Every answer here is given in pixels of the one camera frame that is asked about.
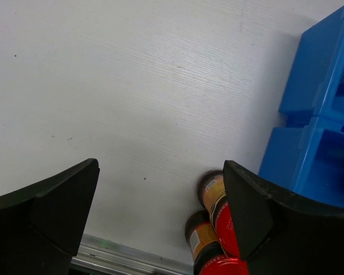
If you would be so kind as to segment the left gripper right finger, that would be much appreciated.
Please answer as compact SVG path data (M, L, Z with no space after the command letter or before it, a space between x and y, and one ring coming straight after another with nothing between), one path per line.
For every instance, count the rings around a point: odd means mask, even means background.
M223 172L249 274L344 274L344 208L303 197L232 160Z

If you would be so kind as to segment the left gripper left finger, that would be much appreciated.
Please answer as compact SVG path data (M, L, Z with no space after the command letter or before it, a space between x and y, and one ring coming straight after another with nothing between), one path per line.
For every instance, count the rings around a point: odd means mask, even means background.
M89 158L0 196L0 274L67 274L77 255L100 168Z

